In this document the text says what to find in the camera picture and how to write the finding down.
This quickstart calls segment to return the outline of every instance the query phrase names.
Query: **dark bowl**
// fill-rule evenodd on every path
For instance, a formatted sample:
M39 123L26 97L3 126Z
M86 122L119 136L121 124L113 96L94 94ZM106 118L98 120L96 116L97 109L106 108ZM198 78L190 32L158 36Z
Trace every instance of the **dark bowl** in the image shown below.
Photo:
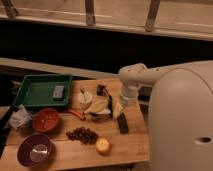
M59 113L54 108L44 108L33 118L33 128L40 133L52 131L60 121Z
M21 165L34 167L43 163L52 151L52 143L45 134L27 137L18 149L17 158Z

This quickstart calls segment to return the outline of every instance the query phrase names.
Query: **crumpled paper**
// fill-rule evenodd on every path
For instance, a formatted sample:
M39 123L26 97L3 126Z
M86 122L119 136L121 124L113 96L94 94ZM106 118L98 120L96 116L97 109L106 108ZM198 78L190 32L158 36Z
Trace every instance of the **crumpled paper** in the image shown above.
M18 109L19 110L17 112L13 112L9 120L10 126L15 130L18 130L18 128L23 125L29 124L29 122L32 120L32 114L27 112L23 105L20 105Z

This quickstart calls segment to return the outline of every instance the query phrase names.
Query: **white robot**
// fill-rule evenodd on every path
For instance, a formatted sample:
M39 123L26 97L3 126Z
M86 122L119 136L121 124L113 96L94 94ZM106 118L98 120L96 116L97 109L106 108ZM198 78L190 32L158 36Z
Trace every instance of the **white robot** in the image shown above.
M213 61L119 71L121 102L153 86L148 114L151 171L213 171Z

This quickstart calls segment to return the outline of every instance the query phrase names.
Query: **railing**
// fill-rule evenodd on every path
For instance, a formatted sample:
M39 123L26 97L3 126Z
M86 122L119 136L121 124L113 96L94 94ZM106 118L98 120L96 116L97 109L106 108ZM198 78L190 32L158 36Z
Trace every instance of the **railing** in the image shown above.
M0 19L213 41L212 0L0 0Z

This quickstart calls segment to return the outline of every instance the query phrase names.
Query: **green plastic tray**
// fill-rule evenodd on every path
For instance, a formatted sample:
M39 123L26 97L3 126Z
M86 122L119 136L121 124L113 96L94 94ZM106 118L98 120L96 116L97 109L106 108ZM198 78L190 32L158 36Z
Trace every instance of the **green plastic tray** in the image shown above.
M71 75L40 74L26 75L13 101L13 106L23 104L27 109L41 109L44 107L67 108L71 94ZM52 98L54 87L64 86L63 100Z

